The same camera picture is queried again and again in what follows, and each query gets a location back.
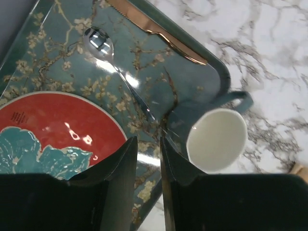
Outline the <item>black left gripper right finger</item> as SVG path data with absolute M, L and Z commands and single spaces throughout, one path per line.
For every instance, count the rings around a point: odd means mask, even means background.
M 160 139 L 168 231 L 305 231 L 308 185 L 294 174 L 206 174 Z

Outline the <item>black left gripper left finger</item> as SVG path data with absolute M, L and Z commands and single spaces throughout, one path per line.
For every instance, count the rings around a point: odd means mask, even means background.
M 130 229 L 138 140 L 69 180 L 48 174 L 2 174 L 3 231 L 127 231 Z

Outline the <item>peach cloth napkin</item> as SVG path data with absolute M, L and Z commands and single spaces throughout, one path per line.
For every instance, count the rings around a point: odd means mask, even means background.
M 295 163 L 290 173 L 299 175 L 302 178 L 307 178 L 308 177 L 308 167 L 301 163 Z

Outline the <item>silver metal spoon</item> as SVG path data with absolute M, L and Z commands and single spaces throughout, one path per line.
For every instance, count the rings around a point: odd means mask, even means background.
M 121 71 L 114 61 L 115 49 L 112 39 L 99 27 L 87 28 L 83 35 L 83 42 L 89 53 L 97 61 L 107 64 L 122 79 L 122 85 L 126 85 L 131 94 L 131 103 L 125 115 L 128 116 L 129 112 L 135 111 L 135 114 L 130 115 L 131 121 L 139 120 L 148 128 L 160 128 L 162 136 L 171 137 L 172 131 L 167 128 L 171 108 L 167 109 L 166 103 L 158 101 L 167 98 L 163 94 L 172 83 L 172 80 L 168 79 L 169 75 L 163 74 L 154 82 L 146 80 L 142 83 L 129 72 Z

